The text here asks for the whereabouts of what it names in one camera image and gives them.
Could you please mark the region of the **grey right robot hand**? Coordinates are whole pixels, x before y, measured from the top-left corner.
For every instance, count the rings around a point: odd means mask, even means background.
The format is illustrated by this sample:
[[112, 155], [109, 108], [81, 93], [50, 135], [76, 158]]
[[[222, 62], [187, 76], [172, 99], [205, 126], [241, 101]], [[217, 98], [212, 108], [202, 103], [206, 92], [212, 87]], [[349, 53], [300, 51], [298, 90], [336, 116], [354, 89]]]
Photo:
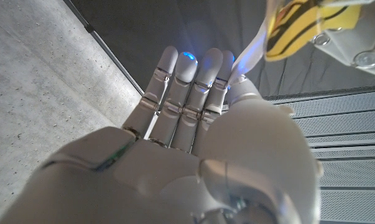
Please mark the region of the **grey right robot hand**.
[[167, 47], [139, 104], [52, 154], [1, 223], [318, 223], [322, 165], [234, 55]]

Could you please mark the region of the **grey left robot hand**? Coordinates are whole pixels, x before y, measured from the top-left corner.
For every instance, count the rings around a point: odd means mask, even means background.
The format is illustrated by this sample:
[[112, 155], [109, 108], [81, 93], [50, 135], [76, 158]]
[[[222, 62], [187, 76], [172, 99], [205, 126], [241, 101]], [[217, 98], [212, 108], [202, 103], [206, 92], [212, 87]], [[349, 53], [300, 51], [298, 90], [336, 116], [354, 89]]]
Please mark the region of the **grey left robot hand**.
[[312, 40], [316, 48], [346, 66], [375, 75], [375, 0], [320, 1], [321, 9], [341, 11], [324, 16], [320, 37]]

